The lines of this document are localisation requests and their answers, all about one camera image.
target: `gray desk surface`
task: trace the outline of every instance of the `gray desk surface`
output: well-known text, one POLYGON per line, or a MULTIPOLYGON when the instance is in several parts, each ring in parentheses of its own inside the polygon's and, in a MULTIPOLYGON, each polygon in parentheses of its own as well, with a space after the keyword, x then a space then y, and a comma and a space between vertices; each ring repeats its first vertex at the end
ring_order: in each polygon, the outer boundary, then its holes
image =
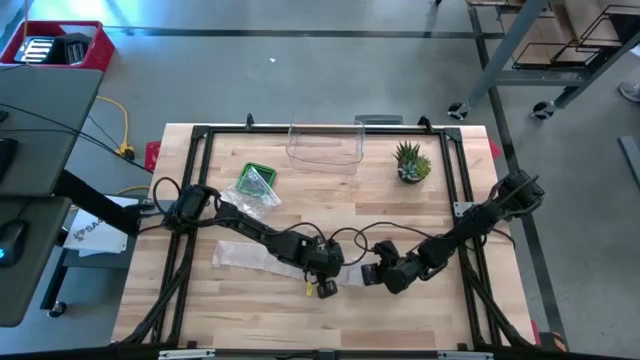
POLYGON ((61 197, 0 200, 0 224, 21 215, 27 228, 24 253, 12 267, 0 268, 0 326, 18 326, 40 281, 71 200, 61 197))
POLYGON ((9 118, 0 123, 0 137, 20 142, 15 160, 0 183, 0 196, 50 195, 77 138, 59 132, 11 131, 68 129, 3 104, 80 130, 93 105, 102 75, 98 70, 26 66, 0 71, 0 110, 9 112, 9 118))

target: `yellow object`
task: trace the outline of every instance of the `yellow object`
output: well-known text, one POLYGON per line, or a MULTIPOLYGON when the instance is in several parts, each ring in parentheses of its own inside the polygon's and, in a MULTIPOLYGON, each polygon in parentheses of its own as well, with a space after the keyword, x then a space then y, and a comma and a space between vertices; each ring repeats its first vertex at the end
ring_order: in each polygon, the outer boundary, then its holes
POLYGON ((124 137, 122 139, 122 143, 120 144, 120 148, 116 150, 116 154, 120 155, 120 156, 125 156, 127 155, 127 150, 131 151, 131 155, 133 156, 134 150, 133 150, 133 146, 129 145, 129 113, 127 112, 127 109, 124 108, 124 106, 122 106, 122 104, 120 104, 119 102, 105 97, 105 96, 96 96, 97 99, 112 103, 113 105, 117 106, 120 108, 120 110, 122 110, 122 113, 124 114, 124 137))
MULTIPOLYGON (((147 185, 131 186, 118 191, 116 195, 126 194, 128 192, 135 191, 135 190, 149 190, 149 187, 147 185)), ((69 211, 76 211, 76 210, 78 210, 78 207, 75 205, 69 209, 69 211)))
POLYGON ((149 187, 147 185, 132 186, 132 187, 128 187, 126 189, 122 189, 118 191, 116 195, 126 194, 128 192, 135 191, 135 190, 149 190, 149 187))

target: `computer mouse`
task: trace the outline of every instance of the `computer mouse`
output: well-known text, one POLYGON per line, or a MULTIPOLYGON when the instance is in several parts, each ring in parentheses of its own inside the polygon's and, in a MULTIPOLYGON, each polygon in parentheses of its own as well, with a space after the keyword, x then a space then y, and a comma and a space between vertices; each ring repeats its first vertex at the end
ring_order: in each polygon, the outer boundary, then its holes
POLYGON ((0 267, 15 265, 22 257, 28 223, 14 219, 0 226, 0 267))

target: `white paper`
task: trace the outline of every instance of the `white paper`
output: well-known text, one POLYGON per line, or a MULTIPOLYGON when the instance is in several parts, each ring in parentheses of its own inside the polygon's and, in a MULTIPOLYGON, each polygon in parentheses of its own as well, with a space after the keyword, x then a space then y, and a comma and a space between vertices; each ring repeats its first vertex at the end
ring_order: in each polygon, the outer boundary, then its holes
MULTIPOLYGON (((249 269, 258 269, 270 273, 284 275, 294 279, 304 279, 301 269, 281 263, 275 256, 269 254, 267 248, 259 244, 238 243, 232 241, 218 241, 213 253, 213 266, 221 265, 239 266, 249 269)), ((344 267, 340 274, 332 279, 338 285, 364 286, 360 261, 352 266, 344 267)))
MULTIPOLYGON (((107 196, 120 206, 134 205, 136 199, 107 196)), ((104 221, 80 209, 73 220, 69 235, 64 242, 67 249, 90 250, 83 251, 80 256, 93 255, 95 253, 120 253, 127 249, 128 235, 107 225, 104 221)))
POLYGON ((97 254, 117 254, 117 253, 108 253, 108 252, 99 251, 99 250, 84 250, 84 249, 78 250, 79 257, 85 257, 85 256, 91 256, 91 255, 97 255, 97 254))

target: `clear plastic container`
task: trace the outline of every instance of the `clear plastic container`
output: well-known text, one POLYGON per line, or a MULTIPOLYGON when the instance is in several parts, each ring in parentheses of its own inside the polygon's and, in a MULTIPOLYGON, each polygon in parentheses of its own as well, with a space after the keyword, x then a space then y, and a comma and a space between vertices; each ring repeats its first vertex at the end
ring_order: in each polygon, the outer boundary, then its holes
POLYGON ((355 174, 364 156, 364 124, 291 123, 287 155, 299 170, 355 174))

